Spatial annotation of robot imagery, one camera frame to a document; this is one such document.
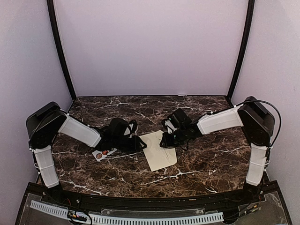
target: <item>white backdrop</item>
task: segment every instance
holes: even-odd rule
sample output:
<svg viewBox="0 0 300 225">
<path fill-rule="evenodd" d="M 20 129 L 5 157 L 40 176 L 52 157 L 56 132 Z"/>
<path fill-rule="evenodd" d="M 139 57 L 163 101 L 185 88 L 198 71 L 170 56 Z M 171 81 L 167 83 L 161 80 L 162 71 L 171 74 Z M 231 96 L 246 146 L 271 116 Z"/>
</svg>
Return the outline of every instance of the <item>white backdrop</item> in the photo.
<svg viewBox="0 0 300 225">
<path fill-rule="evenodd" d="M 78 96 L 226 95 L 247 0 L 55 0 Z"/>
</svg>

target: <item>wire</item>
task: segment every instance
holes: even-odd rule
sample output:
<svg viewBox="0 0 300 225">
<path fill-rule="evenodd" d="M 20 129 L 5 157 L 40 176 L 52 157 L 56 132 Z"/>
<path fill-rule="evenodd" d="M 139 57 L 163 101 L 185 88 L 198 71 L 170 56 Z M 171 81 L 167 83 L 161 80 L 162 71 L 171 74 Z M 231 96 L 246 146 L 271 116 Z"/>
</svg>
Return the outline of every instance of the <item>wire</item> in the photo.
<svg viewBox="0 0 300 225">
<path fill-rule="evenodd" d="M 267 104 L 267 105 L 270 105 L 273 109 L 275 109 L 275 111 L 276 111 L 277 114 L 278 114 L 278 117 L 279 117 L 279 127 L 278 127 L 278 131 L 277 131 L 277 134 L 276 134 L 276 136 L 275 136 L 273 142 L 269 145 L 269 149 L 271 149 L 271 147 L 274 145 L 275 141 L 277 140 L 278 135 L 279 135 L 279 132 L 280 132 L 280 129 L 281 129 L 282 119 L 281 119 L 280 112 L 279 112 L 279 110 L 278 110 L 273 104 L 271 104 L 270 102 L 262 101 L 262 100 L 249 100 L 249 101 L 244 101 L 244 102 L 238 103 L 236 106 L 242 105 L 242 104 L 244 104 L 244 103 L 251 103 L 251 102 L 260 102 L 260 103 L 265 103 L 265 104 Z"/>
<path fill-rule="evenodd" d="M 188 141 L 187 141 L 187 145 L 186 145 L 186 148 L 184 149 L 183 147 L 181 147 L 181 146 L 179 146 L 182 150 L 184 150 L 184 151 L 188 151 L 188 143 L 189 143 L 189 141 L 191 140 L 192 138 L 190 138 L 190 139 L 188 139 Z"/>
<path fill-rule="evenodd" d="M 73 225 L 82 225 L 86 222 L 86 220 L 79 220 L 79 218 L 82 218 L 81 216 L 77 215 L 77 211 L 75 211 L 74 213 L 71 213 L 70 210 L 68 210 L 68 215 L 69 216 L 68 218 L 71 220 L 69 221 L 69 223 L 73 224 Z"/>
<path fill-rule="evenodd" d="M 240 203 L 241 201 L 243 201 L 246 197 L 240 199 L 240 200 L 234 200 L 234 199 L 230 199 L 230 198 L 223 198 L 222 201 L 231 201 L 233 203 Z"/>
<path fill-rule="evenodd" d="M 172 132 L 174 132 L 174 130 L 173 130 L 169 125 L 165 124 L 165 126 L 166 126 L 167 128 L 169 128 Z"/>
<path fill-rule="evenodd" d="M 68 198 L 67 198 L 67 201 L 68 201 L 68 202 L 69 202 L 69 204 L 71 205 L 71 201 L 70 201 L 70 199 L 68 199 Z"/>
<path fill-rule="evenodd" d="M 260 192 L 261 192 L 262 189 L 263 189 L 263 178 L 262 178 L 262 185 L 261 185 L 259 191 L 257 192 L 257 194 L 253 196 L 253 199 L 251 200 L 251 202 L 250 202 L 246 207 L 244 207 L 243 209 L 239 210 L 237 213 L 235 213 L 235 214 L 233 214 L 233 215 L 231 215 L 231 216 L 229 216 L 229 217 L 226 217 L 226 218 L 224 218 L 224 219 L 226 219 L 226 220 L 236 220 L 236 219 L 238 219 L 238 218 L 241 218 L 241 217 L 247 215 L 247 214 L 242 214 L 242 215 L 239 215 L 238 217 L 232 218 L 232 217 L 234 217 L 234 216 L 240 214 L 240 213 L 241 213 L 242 211 L 244 211 L 245 209 L 247 209 L 247 208 L 254 202 L 256 196 L 258 196 L 258 198 L 259 198 L 259 203 L 258 203 L 258 205 L 261 204 L 262 199 L 261 199 L 261 197 L 260 197 L 259 194 L 260 194 Z"/>
<path fill-rule="evenodd" d="M 66 204 L 64 204 L 64 203 L 61 203 L 61 202 L 56 201 L 56 200 L 53 199 L 52 196 L 48 193 L 47 187 L 46 187 L 46 185 L 45 185 L 45 183 L 44 183 L 43 178 L 41 178 L 41 181 L 42 181 L 42 184 L 43 184 L 43 186 L 44 186 L 44 188 L 45 188 L 45 193 L 51 198 L 52 201 L 54 201 L 54 202 L 57 203 L 58 205 L 67 207 L 68 210 L 74 209 L 75 211 L 83 212 L 83 213 L 90 219 L 90 225 L 93 225 L 92 217 L 91 217 L 87 212 L 85 212 L 85 210 L 82 210 L 82 209 L 80 209 L 80 208 L 78 208 L 78 207 L 75 207 L 75 206 L 72 206 L 72 205 L 66 205 Z"/>
</svg>

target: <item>marble table surface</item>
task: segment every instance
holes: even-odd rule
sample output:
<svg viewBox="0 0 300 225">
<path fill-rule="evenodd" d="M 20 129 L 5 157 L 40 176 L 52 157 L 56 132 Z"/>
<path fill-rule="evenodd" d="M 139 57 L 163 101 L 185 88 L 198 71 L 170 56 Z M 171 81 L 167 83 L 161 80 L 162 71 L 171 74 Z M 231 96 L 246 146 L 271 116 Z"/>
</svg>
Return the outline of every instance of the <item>marble table surface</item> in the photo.
<svg viewBox="0 0 300 225">
<path fill-rule="evenodd" d="M 93 127 L 115 117 L 138 122 L 138 135 L 163 130 L 161 120 L 177 108 L 192 119 L 226 109 L 222 96 L 79 97 L 69 113 Z M 218 131 L 176 148 L 178 162 L 151 172 L 143 151 L 115 152 L 97 162 L 93 149 L 59 134 L 52 147 L 64 190 L 115 197 L 184 197 L 241 189 L 248 171 L 250 147 L 241 128 Z"/>
</svg>

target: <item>curved black pole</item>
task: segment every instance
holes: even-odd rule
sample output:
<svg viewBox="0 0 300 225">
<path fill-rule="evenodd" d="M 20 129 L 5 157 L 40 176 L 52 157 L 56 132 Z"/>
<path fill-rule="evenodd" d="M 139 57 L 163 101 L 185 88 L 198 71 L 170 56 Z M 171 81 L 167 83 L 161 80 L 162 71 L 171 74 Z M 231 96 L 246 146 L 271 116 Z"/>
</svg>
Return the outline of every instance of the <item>curved black pole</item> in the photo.
<svg viewBox="0 0 300 225">
<path fill-rule="evenodd" d="M 243 33 L 242 42 L 240 44 L 240 52 L 239 52 L 238 60 L 236 62 L 236 66 L 235 66 L 235 70 L 234 70 L 231 84 L 229 87 L 229 91 L 227 94 L 227 98 L 229 100 L 231 100 L 231 98 L 233 96 L 234 89 L 235 89 L 236 83 L 238 82 L 238 78 L 240 75 L 240 69 L 243 64 L 246 47 L 247 47 L 247 43 L 248 43 L 248 38 L 249 38 L 249 33 L 250 33 L 250 28 L 251 28 L 252 17 L 253 17 L 254 3 L 255 3 L 255 0 L 249 0 L 249 2 L 248 2 L 248 9 L 247 9 L 244 33 Z"/>
<path fill-rule="evenodd" d="M 56 21 L 56 16 L 55 16 L 55 10 L 54 10 L 54 3 L 53 0 L 47 0 L 47 5 L 48 5 L 48 11 L 49 11 L 49 17 L 50 17 L 50 23 L 52 27 L 52 32 L 53 32 L 53 37 L 56 45 L 56 50 L 58 57 L 60 59 L 60 65 L 62 68 L 62 72 L 64 74 L 66 83 L 67 83 L 67 88 L 69 89 L 70 95 L 72 100 L 76 100 L 76 93 L 72 84 L 72 80 L 70 77 L 70 73 L 67 67 L 65 55 L 62 49 L 61 41 L 60 41 L 60 34 L 58 31 L 58 26 L 57 26 L 57 21 Z"/>
</svg>

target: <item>white wall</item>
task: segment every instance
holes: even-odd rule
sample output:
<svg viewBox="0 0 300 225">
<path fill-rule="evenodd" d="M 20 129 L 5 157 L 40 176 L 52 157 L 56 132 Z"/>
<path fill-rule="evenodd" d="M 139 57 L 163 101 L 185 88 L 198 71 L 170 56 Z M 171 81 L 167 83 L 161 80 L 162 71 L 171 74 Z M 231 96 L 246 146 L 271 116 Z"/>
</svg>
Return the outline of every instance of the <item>white wall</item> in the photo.
<svg viewBox="0 0 300 225">
<path fill-rule="evenodd" d="M 283 126 L 271 153 L 268 174 L 279 182 L 294 224 L 300 221 L 300 2 L 258 0 L 237 89 L 270 101 Z"/>
<path fill-rule="evenodd" d="M 25 121 L 50 101 L 71 104 L 45 0 L 0 1 L 0 224 L 14 224 L 37 171 Z"/>
<path fill-rule="evenodd" d="M 226 95 L 248 0 L 55 0 L 79 96 Z"/>
</svg>

